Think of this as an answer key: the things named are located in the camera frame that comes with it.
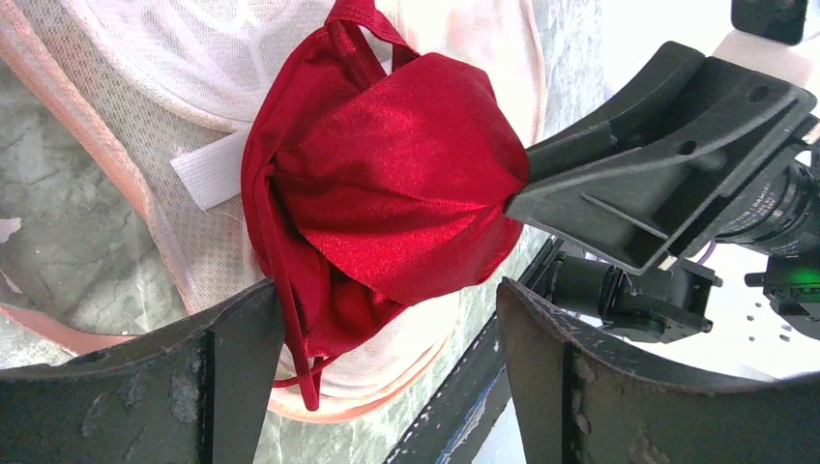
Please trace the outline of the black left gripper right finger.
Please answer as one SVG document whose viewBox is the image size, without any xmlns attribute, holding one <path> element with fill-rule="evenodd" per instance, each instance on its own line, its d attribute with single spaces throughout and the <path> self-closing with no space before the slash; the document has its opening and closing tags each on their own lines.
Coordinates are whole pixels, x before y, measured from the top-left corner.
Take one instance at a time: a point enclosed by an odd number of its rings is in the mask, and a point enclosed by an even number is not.
<svg viewBox="0 0 820 464">
<path fill-rule="evenodd" d="M 496 308 L 530 463 L 815 463 L 819 378 L 776 383 L 659 357 L 504 279 Z"/>
</svg>

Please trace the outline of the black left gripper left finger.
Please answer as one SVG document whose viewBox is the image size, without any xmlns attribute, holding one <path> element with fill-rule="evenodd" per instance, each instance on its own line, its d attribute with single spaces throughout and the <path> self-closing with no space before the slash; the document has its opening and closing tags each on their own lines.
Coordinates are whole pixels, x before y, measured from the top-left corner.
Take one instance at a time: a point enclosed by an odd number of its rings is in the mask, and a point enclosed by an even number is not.
<svg viewBox="0 0 820 464">
<path fill-rule="evenodd" d="M 5 463 L 250 463 L 283 343 L 274 285 L 57 366 L 1 373 Z"/>
</svg>

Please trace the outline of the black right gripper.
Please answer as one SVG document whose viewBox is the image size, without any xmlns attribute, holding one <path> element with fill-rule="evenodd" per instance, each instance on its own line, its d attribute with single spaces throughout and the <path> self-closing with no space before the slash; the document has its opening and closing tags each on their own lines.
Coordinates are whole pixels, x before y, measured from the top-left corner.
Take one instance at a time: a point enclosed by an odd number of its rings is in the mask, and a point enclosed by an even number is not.
<svg viewBox="0 0 820 464">
<path fill-rule="evenodd" d="M 545 299 L 631 341 L 705 334 L 716 272 L 703 259 L 652 268 L 716 241 L 767 256 L 746 287 L 818 338 L 819 169 L 797 162 L 819 147 L 816 103 L 799 85 L 663 44 L 610 100 L 528 151 L 529 183 L 506 215 L 636 274 L 550 241 Z"/>
</svg>

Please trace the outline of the red satin bra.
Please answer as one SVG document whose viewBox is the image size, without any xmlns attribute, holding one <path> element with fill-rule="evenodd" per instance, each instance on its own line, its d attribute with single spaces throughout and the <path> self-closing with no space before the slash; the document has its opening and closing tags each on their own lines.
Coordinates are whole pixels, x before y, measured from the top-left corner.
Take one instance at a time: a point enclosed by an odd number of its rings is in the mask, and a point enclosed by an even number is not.
<svg viewBox="0 0 820 464">
<path fill-rule="evenodd" d="M 241 198 L 306 408 L 324 369 L 408 307 L 487 280 L 529 177 L 487 74 L 415 51 L 371 1 L 337 1 L 249 131 Z"/>
</svg>

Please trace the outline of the floral mesh laundry bag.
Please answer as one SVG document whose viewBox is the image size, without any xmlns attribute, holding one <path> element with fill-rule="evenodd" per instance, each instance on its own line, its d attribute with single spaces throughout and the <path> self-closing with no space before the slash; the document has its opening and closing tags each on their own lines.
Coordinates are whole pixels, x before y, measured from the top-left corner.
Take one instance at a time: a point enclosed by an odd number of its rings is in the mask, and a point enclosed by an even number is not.
<svg viewBox="0 0 820 464">
<path fill-rule="evenodd" d="M 141 222 L 193 315 L 265 276 L 241 198 L 249 131 L 285 60 L 337 1 L 5 1 L 1 55 L 66 129 L 90 165 L 24 137 L 1 152 L 4 216 L 16 230 L 1 252 L 4 285 L 32 307 L 1 310 L 75 355 L 129 340 L 132 296 L 114 274 L 107 237 L 111 184 Z M 542 135 L 542 46 L 529 1 L 371 1 L 417 52 L 484 71 L 524 148 Z M 268 408 L 291 420 L 334 423 L 381 408 L 423 379 L 462 319 L 462 295 L 408 307 L 321 376 L 309 411 L 283 339 Z"/>
</svg>

